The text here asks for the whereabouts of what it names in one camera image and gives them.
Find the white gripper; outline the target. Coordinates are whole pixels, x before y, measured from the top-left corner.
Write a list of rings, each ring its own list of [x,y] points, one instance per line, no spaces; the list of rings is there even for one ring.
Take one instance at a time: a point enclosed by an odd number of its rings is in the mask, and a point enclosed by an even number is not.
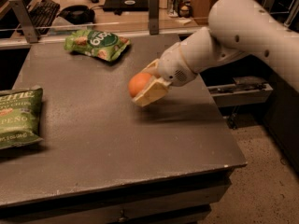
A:
[[[188,66],[179,42],[165,50],[159,60],[153,60],[141,72],[150,75],[151,79],[144,89],[132,98],[139,106],[150,105],[166,96],[171,84],[181,87],[197,77]]]

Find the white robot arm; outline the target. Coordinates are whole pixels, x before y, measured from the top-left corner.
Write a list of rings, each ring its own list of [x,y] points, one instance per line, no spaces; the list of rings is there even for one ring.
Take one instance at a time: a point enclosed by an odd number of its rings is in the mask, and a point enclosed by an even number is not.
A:
[[[299,91],[299,34],[254,0],[219,0],[209,11],[207,27],[175,43],[143,69],[150,79],[133,102],[149,105],[163,98],[170,86],[181,87],[208,68],[247,55],[266,63]]]

